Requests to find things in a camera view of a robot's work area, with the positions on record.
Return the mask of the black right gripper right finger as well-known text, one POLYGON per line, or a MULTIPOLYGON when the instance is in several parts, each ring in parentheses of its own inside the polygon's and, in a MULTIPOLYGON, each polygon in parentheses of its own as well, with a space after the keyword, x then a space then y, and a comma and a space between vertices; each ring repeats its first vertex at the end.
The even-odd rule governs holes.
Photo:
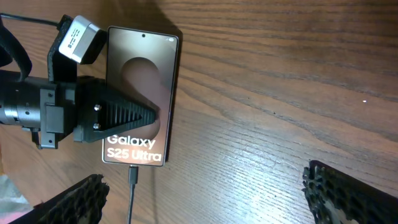
POLYGON ((315 223, 397 223, 397 198, 320 161, 303 170, 315 223))

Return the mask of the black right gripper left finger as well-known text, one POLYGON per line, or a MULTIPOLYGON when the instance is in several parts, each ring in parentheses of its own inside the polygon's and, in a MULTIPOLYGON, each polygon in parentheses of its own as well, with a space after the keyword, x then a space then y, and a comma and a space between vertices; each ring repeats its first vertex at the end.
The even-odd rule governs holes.
POLYGON ((11 224, 98 224, 108 194, 103 175, 91 174, 11 224))

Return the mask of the Samsung Galaxy smartphone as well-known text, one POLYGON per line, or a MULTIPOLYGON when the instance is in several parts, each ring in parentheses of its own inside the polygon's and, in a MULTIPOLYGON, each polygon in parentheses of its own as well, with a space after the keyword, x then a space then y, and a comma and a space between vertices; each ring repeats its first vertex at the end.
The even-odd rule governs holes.
POLYGON ((103 140, 103 161, 161 167, 167 160, 177 79, 176 35, 111 26, 106 83, 156 112, 152 124, 103 140))

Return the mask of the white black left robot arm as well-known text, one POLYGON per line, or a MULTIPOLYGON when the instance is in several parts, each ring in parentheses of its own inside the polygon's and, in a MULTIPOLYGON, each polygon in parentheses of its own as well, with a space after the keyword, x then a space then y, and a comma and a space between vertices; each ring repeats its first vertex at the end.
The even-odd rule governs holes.
POLYGON ((155 121, 155 111, 108 87, 103 79, 78 76, 79 65, 92 64, 107 33, 82 16, 63 16, 47 54, 47 78, 32 77, 32 62, 21 43, 1 27, 1 123, 29 131, 39 149, 56 149, 72 135, 95 142, 155 121))

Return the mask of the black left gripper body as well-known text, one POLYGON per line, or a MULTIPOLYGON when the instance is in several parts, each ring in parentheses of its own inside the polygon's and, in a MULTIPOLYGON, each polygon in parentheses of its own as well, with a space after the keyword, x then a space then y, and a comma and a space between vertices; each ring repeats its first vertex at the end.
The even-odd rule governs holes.
POLYGON ((58 149, 70 134, 77 142, 95 142, 108 136, 104 111, 108 95, 105 80, 82 76, 76 82, 45 82, 39 87, 39 149, 58 149))

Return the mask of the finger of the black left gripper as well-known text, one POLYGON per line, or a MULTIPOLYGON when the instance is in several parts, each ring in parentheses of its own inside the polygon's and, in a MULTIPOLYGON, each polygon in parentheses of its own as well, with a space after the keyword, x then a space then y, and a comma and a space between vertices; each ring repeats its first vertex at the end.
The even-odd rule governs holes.
POLYGON ((95 142, 154 123, 154 109, 120 95, 97 94, 83 98, 74 128, 76 142, 95 142))

